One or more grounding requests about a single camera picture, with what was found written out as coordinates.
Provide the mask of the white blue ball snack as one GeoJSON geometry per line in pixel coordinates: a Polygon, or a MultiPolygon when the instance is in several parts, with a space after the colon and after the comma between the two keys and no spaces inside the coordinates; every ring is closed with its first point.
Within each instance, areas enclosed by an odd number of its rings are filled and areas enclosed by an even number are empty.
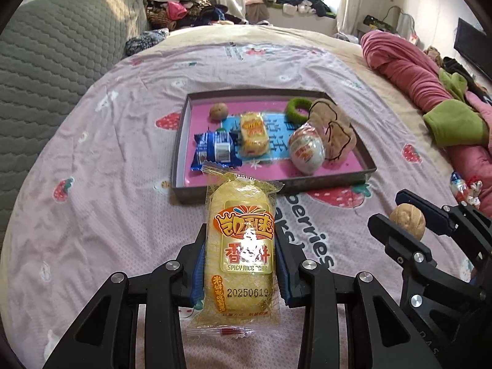
{"type": "Polygon", "coordinates": [[[325,160],[323,140],[308,122],[290,136],[288,150],[294,166],[305,175],[313,175],[325,160]]]}

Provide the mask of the pink strawberry bed sheet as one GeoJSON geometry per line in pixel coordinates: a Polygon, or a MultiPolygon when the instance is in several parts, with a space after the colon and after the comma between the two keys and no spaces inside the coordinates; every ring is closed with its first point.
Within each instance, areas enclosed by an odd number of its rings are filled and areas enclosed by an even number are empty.
{"type": "Polygon", "coordinates": [[[91,86],[21,187],[2,246],[1,313],[25,367],[42,367],[112,273],[151,272],[196,238],[205,207],[178,203],[170,188],[177,122],[190,93],[232,88],[321,91],[346,111],[376,172],[362,186],[280,196],[275,220],[308,258],[372,272],[400,295],[401,270],[369,217],[391,212],[404,188],[454,203],[450,164],[410,101],[352,43],[273,27],[188,29],[91,86]]]}

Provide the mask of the small wrapped candy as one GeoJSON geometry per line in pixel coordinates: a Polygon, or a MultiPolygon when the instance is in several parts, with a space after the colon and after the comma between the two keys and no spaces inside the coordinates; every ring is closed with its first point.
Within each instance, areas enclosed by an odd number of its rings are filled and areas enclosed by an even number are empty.
{"type": "Polygon", "coordinates": [[[466,202],[473,208],[479,209],[479,194],[482,191],[483,182],[477,177],[471,177],[468,181],[457,172],[450,175],[450,190],[458,202],[466,202]]]}

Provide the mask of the grey quilted headboard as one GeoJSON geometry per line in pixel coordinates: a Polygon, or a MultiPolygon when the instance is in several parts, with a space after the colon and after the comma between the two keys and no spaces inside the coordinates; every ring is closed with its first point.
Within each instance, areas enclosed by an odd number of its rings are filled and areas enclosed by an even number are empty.
{"type": "Polygon", "coordinates": [[[34,0],[1,33],[1,230],[38,155],[148,27],[143,0],[34,0]]]}

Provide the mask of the clothes pile left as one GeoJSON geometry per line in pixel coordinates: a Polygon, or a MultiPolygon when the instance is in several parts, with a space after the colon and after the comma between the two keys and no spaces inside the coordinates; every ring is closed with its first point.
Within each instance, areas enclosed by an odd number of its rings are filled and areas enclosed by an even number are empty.
{"type": "Polygon", "coordinates": [[[181,28],[248,22],[212,0],[143,0],[143,5],[150,28],[126,42],[124,54],[127,57],[152,48],[181,28]]]}

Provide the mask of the pink and green quilt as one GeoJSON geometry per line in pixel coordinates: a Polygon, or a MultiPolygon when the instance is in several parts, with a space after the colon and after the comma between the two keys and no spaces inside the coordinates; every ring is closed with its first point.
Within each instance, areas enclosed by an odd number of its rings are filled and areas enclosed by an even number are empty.
{"type": "Polygon", "coordinates": [[[491,104],[423,51],[393,34],[374,30],[361,39],[368,66],[405,93],[423,113],[438,148],[467,182],[480,181],[479,210],[491,215],[491,104]]]}

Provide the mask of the small walnut in tray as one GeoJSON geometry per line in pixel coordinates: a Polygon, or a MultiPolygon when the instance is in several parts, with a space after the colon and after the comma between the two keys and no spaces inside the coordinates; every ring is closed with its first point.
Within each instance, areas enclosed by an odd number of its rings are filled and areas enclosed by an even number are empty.
{"type": "Polygon", "coordinates": [[[228,117],[228,106],[224,102],[213,104],[209,110],[209,118],[214,122],[221,122],[228,117]]]}

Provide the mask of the yellow rice cracker pack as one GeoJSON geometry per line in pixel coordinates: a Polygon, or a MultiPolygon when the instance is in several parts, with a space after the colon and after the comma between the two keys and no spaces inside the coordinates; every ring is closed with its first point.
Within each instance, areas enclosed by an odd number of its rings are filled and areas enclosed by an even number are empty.
{"type": "Polygon", "coordinates": [[[283,185],[205,162],[208,180],[203,307],[195,332],[251,333],[279,323],[276,197],[283,185]]]}
{"type": "Polygon", "coordinates": [[[244,157],[260,157],[269,149],[269,137],[261,113],[248,112],[240,116],[241,154],[244,157]]]}

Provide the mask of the beige mesh pouch black trim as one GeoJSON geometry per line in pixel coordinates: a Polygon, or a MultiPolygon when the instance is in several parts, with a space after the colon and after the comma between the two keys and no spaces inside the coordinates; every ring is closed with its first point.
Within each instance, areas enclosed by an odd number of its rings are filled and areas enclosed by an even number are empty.
{"type": "Polygon", "coordinates": [[[356,147],[357,136],[349,116],[331,99],[315,100],[308,122],[320,135],[329,162],[343,162],[356,147]]]}

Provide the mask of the large walnut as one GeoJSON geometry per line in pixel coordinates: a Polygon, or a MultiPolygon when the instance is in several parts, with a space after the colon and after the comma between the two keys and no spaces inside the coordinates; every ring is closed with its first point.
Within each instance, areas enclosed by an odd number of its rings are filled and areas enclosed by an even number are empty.
{"type": "Polygon", "coordinates": [[[399,204],[389,215],[389,219],[401,228],[404,228],[404,230],[418,241],[422,240],[426,222],[424,214],[416,206],[409,203],[399,204]]]}

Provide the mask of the black television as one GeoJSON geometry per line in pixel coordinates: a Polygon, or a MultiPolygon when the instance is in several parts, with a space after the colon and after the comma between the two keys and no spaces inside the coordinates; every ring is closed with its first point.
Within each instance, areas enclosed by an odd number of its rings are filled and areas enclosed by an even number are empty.
{"type": "Polygon", "coordinates": [[[458,20],[454,49],[491,80],[491,40],[462,18],[458,20]]]}

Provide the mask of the dark shallow box tray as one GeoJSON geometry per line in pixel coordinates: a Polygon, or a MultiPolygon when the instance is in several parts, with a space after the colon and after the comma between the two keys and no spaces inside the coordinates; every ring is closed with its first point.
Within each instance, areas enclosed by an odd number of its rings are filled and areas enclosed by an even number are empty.
{"type": "Polygon", "coordinates": [[[190,169],[195,151],[194,135],[220,128],[240,135],[239,116],[247,112],[263,115],[270,147],[262,157],[244,157],[243,165],[238,168],[241,174],[282,182],[282,193],[350,186],[368,181],[377,167],[360,138],[343,162],[326,162],[312,176],[305,176],[297,170],[288,154],[288,139],[296,126],[288,122],[284,115],[288,101],[294,97],[306,97],[311,101],[329,98],[326,93],[302,89],[258,88],[190,93],[180,115],[174,144],[171,188],[178,201],[182,204],[201,203],[207,191],[207,177],[200,171],[190,169]],[[228,117],[221,122],[209,118],[209,110],[217,102],[228,106],[228,117]]]}

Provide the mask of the blue snack packet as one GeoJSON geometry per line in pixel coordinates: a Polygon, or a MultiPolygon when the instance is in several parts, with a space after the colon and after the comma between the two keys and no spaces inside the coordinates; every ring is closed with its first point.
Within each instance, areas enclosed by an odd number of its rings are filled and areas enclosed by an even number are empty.
{"type": "Polygon", "coordinates": [[[238,135],[220,128],[194,135],[195,151],[190,169],[200,171],[204,162],[213,162],[224,168],[238,168],[243,161],[236,154],[238,135]]]}

